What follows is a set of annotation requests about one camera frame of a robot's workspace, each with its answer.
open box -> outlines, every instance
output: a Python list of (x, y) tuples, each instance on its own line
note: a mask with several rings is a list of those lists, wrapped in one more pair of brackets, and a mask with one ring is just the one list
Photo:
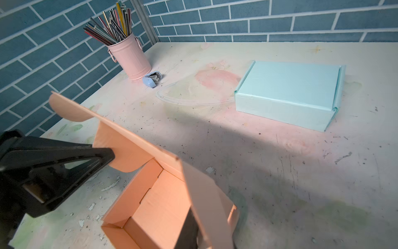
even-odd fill
[(74, 122), (99, 119), (93, 147), (112, 148), (111, 167), (122, 172), (141, 168), (102, 219), (102, 230), (116, 249), (186, 249), (195, 226), (200, 249), (234, 248), (239, 212), (212, 178), (62, 95), (53, 92), (49, 103)]

box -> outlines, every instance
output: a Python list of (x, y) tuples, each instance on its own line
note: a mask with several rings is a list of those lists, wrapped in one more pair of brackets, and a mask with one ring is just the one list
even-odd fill
[(102, 219), (116, 249), (188, 249), (192, 241), (199, 248), (233, 249), (239, 212), (212, 178), (62, 95), (53, 93), (49, 103), (74, 122), (99, 119), (93, 147), (112, 148), (109, 165), (119, 171), (140, 168)]
[(337, 114), (344, 65), (253, 61), (235, 89), (236, 110), (325, 131)]

teal box lid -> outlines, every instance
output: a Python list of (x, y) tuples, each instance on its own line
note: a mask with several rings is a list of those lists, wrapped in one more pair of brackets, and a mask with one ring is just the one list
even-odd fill
[(325, 131), (337, 114), (344, 65), (253, 61), (235, 89), (236, 110)]

white tabletop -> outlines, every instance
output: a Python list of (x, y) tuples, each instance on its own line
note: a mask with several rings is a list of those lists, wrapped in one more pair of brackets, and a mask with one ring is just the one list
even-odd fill
[[(157, 87), (122, 71), (82, 105), (207, 172), (241, 211), (239, 249), (396, 247), (398, 44), (157, 43), (145, 54), (164, 75)], [(237, 112), (252, 60), (347, 65), (326, 132)], [(92, 143), (97, 126), (61, 120), (42, 137)], [(105, 167), (55, 211), (25, 216), (11, 245), (113, 248), (100, 218), (133, 175)]]

pink bucket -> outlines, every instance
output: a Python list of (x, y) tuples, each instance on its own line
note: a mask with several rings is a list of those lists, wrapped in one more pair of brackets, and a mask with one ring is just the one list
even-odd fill
[(131, 80), (138, 80), (151, 71), (152, 67), (142, 51), (141, 43), (133, 34), (107, 47), (112, 60), (119, 62)]

